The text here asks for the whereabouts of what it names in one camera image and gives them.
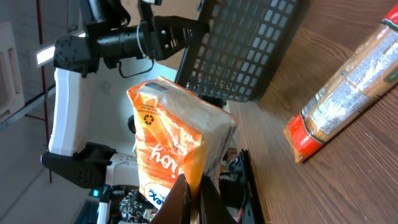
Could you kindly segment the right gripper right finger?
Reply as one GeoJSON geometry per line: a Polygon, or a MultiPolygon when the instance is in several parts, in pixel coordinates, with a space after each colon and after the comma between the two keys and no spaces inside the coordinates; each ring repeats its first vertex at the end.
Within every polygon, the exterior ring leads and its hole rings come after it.
{"type": "Polygon", "coordinates": [[[236,224],[208,176],[201,178],[198,198],[200,224],[236,224]]]}

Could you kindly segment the small orange snack packet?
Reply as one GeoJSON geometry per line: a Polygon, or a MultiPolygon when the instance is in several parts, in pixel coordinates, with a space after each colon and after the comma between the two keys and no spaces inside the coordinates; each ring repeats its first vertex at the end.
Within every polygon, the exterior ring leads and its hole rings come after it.
{"type": "Polygon", "coordinates": [[[136,128],[139,191],[161,208],[179,175],[193,195],[202,176],[219,184],[238,120],[164,77],[128,89],[136,128]]]}

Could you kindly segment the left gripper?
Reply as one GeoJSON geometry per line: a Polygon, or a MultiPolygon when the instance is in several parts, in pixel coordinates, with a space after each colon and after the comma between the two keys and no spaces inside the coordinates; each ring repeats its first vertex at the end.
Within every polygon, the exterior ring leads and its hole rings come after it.
{"type": "Polygon", "coordinates": [[[156,61],[166,60],[184,48],[199,44],[209,31],[206,22],[178,16],[153,16],[139,24],[144,53],[156,61]]]}

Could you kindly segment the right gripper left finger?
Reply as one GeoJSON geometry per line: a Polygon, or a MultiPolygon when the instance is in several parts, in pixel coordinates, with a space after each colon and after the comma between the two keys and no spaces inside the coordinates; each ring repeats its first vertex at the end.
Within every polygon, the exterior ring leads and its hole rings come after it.
{"type": "Polygon", "coordinates": [[[188,223],[190,203],[189,185],[183,174],[180,174],[169,192],[163,206],[150,224],[183,224],[188,223]]]}

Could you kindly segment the orange noodle package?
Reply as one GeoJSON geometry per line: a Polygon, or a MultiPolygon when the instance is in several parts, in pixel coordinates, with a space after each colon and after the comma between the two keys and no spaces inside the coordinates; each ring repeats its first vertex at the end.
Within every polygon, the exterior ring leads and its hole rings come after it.
{"type": "Polygon", "coordinates": [[[397,84],[397,7],[286,125],[296,163],[331,138],[397,84]]]}

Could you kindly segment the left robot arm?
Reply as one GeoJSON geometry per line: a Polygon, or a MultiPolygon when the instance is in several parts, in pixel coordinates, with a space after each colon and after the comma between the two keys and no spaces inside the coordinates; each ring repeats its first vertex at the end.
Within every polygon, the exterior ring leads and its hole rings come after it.
{"type": "Polygon", "coordinates": [[[153,1],[139,1],[141,17],[131,17],[120,1],[81,0],[84,37],[66,35],[55,43],[55,109],[53,129],[42,165],[83,189],[103,188],[99,195],[98,223],[110,223],[109,188],[129,186],[127,155],[87,140],[95,73],[104,62],[121,68],[125,58],[168,59],[182,49],[198,45],[209,33],[207,22],[180,16],[156,16],[153,1]]]}

